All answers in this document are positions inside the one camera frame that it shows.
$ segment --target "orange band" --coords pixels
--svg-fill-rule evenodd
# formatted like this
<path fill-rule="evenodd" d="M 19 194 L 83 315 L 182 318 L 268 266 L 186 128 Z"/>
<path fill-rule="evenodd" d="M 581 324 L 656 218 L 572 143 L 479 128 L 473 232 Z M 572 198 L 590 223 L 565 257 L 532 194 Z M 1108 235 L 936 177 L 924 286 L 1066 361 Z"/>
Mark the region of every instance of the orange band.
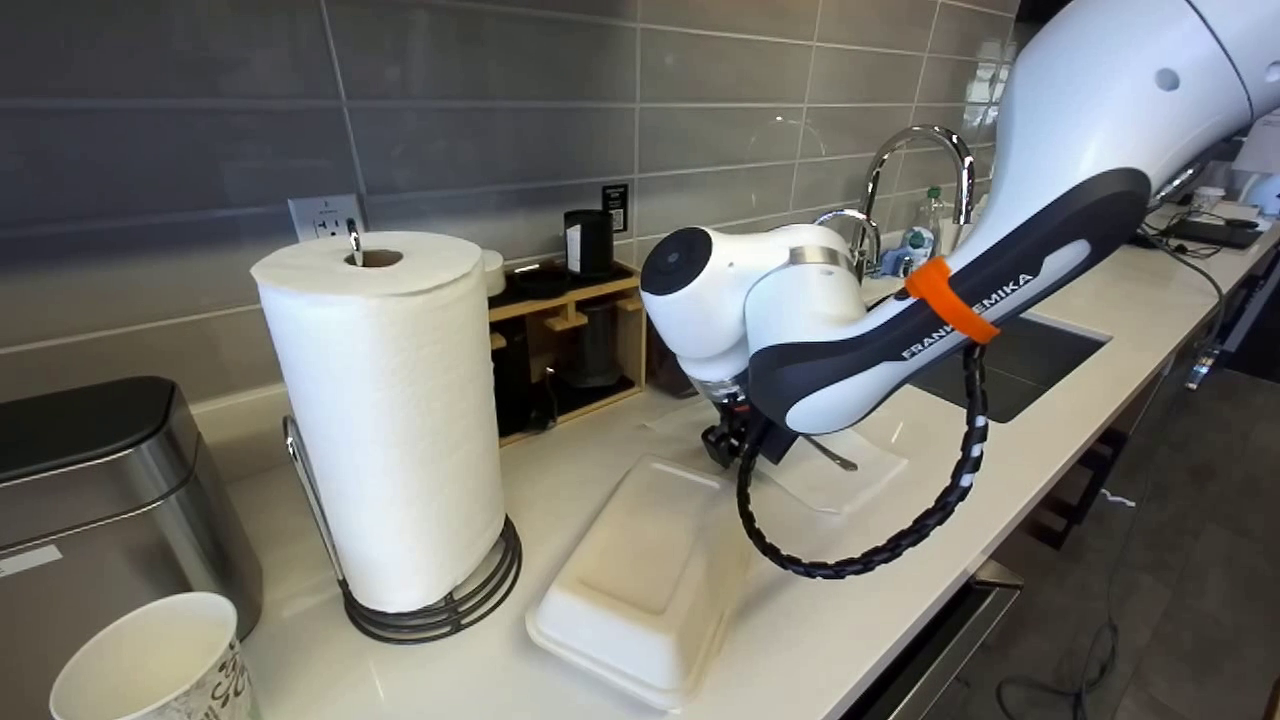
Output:
<path fill-rule="evenodd" d="M 981 312 L 971 312 L 956 286 L 951 266 L 936 257 L 907 274 L 907 293 L 921 294 L 946 324 L 976 344 L 991 344 L 999 337 Z"/>

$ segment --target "white countertop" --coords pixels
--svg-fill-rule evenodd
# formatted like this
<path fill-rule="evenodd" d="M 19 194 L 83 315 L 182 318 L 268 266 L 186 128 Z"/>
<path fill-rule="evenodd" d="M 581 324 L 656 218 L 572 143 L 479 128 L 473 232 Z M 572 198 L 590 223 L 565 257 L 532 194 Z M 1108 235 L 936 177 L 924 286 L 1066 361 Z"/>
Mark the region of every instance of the white countertop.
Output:
<path fill-rule="evenodd" d="M 1206 266 L 1232 286 L 1254 251 Z M 859 696 L 928 617 L 981 568 L 1093 437 L 1159 371 L 1214 309 L 1214 286 L 1159 251 L 1121 248 L 1027 315 L 1105 337 L 1070 380 L 1014 422 L 995 422 L 976 490 L 905 558 L 845 585 L 813 585 L 758 558 L 751 585 L 683 715 L 829 715 Z M 280 446 L 284 391 L 196 403 L 268 593 L 250 660 L 263 715 L 656 715 L 523 633 L 622 474 L 654 457 L 700 446 L 705 399 L 646 391 L 593 421 L 506 446 L 507 515 L 523 535 L 523 577 L 507 604 L 442 644 L 378 644 L 340 607 L 303 490 Z M 879 543 L 931 504 L 962 444 L 962 406 L 901 389 L 856 426 L 907 467 L 867 489 L 859 510 L 823 527 L 831 554 Z"/>

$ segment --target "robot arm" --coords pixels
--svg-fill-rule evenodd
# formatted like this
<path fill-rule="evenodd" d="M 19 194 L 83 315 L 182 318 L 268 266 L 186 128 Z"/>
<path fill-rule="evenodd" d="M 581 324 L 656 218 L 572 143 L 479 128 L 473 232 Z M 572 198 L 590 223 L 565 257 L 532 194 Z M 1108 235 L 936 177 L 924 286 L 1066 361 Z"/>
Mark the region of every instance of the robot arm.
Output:
<path fill-rule="evenodd" d="M 1278 0 L 1075 0 L 1015 59 L 995 185 L 949 257 L 984 318 L 1023 312 L 1117 251 L 1206 143 L 1280 103 Z M 956 349 L 907 293 L 859 309 L 831 232 L 683 226 L 642 274 L 681 366 L 717 399 L 823 437 Z"/>

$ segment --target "gray tile wall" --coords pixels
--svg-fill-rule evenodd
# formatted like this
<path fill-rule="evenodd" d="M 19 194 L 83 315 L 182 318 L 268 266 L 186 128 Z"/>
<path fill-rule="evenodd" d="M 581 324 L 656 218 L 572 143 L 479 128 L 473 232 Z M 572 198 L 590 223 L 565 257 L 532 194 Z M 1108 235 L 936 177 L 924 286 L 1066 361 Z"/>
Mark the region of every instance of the gray tile wall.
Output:
<path fill-rule="evenodd" d="M 634 185 L 622 257 L 681 223 L 859 198 L 912 120 L 962 128 L 1015 0 L 8 0 L 0 11 L 0 399 L 165 371 L 275 380 L 250 265 L 289 194 L 368 226 L 561 248 Z M 949 185 L 897 158 L 886 217 Z"/>

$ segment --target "sink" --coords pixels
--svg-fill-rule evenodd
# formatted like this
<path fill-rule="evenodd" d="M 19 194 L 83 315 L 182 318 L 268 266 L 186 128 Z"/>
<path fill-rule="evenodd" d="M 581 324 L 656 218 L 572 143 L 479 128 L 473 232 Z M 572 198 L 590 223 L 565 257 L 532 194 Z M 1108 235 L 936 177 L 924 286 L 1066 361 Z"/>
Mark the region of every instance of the sink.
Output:
<path fill-rule="evenodd" d="M 1073 377 L 1105 341 L 1066 333 L 1027 315 L 999 318 L 999 337 L 989 349 L 989 415 L 995 422 L 1015 421 L 1058 380 Z M 918 371 L 918 389 L 964 406 L 964 349 L 931 361 Z"/>

